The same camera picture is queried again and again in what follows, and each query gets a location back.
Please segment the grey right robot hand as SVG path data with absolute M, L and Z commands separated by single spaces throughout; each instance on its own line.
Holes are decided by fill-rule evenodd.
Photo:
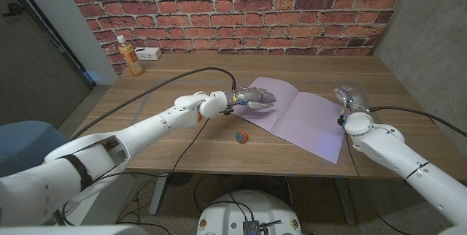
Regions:
M 333 92 L 337 100 L 342 103 L 343 107 L 348 109 L 349 112 L 369 113 L 360 93 L 357 91 L 354 92 L 351 87 L 341 86 L 340 88 L 334 88 Z

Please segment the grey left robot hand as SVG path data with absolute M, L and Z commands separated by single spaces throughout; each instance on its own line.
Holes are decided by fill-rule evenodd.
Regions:
M 225 114 L 234 111 L 234 106 L 246 106 L 250 109 L 268 109 L 274 106 L 276 101 L 274 95 L 263 88 L 239 88 L 225 93 L 227 98 L 227 107 Z

